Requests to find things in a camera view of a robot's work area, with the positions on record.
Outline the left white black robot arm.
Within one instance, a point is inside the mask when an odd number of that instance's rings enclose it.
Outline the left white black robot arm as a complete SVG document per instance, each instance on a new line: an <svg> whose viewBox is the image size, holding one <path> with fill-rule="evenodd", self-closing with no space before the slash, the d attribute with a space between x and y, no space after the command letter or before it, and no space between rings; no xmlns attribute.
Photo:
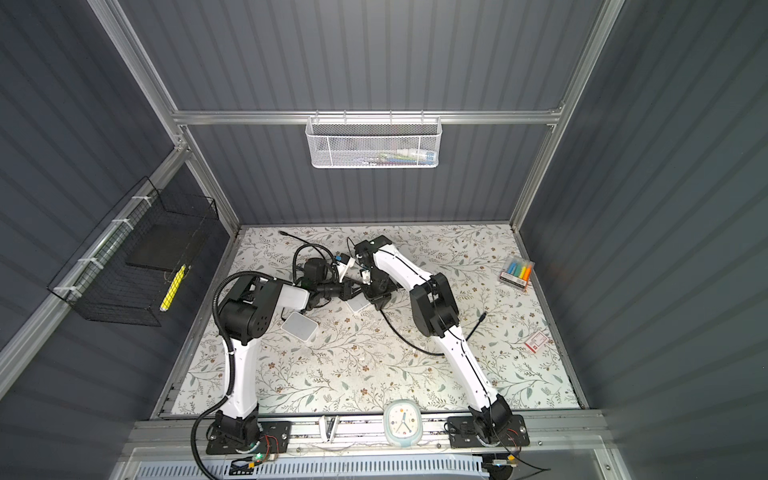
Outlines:
<svg viewBox="0 0 768 480"><path fill-rule="evenodd" d="M226 383L207 437L223 438L240 451L261 442L259 401L252 378L258 370L261 339L277 311L301 313L319 307L323 300L347 301L362 293L363 284L347 278L291 282L258 271L225 278L215 291L213 319L226 350Z"/></svg>

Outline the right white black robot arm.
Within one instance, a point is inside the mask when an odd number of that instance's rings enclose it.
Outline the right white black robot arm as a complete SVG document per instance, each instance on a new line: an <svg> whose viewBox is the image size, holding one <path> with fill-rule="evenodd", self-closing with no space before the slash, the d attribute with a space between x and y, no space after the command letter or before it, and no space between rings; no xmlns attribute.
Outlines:
<svg viewBox="0 0 768 480"><path fill-rule="evenodd" d="M397 288L408 293L415 326L438 346L466 392L478 440L486 445L499 443L512 409L470 349L446 276L417 266L383 235L356 244L354 252L361 269L370 273L370 283L362 287L366 299L381 311Z"/></svg>

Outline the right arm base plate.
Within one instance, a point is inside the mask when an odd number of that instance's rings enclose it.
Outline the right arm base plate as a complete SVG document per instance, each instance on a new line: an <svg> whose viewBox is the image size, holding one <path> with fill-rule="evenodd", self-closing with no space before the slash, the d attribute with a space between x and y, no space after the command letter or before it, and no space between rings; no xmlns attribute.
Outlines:
<svg viewBox="0 0 768 480"><path fill-rule="evenodd" d="M486 435L478 435L478 423L470 416L450 416L444 423L452 448L506 447L522 448L530 445L524 418L513 414L503 425L491 427Z"/></svg>

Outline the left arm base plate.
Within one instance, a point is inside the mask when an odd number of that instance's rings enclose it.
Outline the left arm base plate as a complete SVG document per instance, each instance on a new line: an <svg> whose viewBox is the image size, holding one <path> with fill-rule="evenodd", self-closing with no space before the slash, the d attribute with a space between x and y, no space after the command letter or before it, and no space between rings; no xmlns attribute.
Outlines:
<svg viewBox="0 0 768 480"><path fill-rule="evenodd" d="M287 451L292 424L288 421L215 420L206 431L208 455L280 454Z"/></svg>

